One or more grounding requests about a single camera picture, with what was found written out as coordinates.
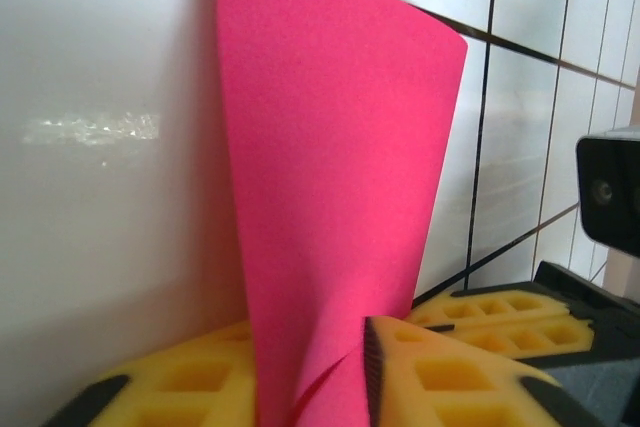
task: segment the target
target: pink paper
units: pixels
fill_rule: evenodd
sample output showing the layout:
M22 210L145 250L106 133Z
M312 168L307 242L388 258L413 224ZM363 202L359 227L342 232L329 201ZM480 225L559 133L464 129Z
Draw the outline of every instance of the pink paper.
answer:
M218 0L218 25L260 422L283 427L364 316L409 311L466 44L399 0Z

